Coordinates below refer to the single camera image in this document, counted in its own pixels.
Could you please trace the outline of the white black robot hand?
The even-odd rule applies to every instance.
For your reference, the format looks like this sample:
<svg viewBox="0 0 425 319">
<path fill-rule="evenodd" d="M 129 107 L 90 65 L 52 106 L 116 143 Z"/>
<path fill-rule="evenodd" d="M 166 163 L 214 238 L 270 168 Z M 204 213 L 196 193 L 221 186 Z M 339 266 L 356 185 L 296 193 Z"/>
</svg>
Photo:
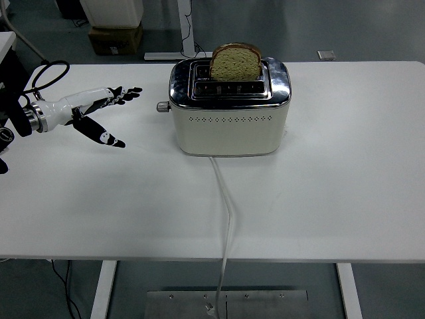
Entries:
<svg viewBox="0 0 425 319">
<path fill-rule="evenodd" d="M 139 87 L 100 87 L 65 96 L 56 102 L 36 101 L 31 104 L 38 121 L 36 131 L 49 132 L 57 126 L 71 125 L 90 140 L 107 146 L 124 148 L 126 144 L 117 139 L 88 115 L 111 105 L 124 105 L 142 93 Z"/>
</svg>

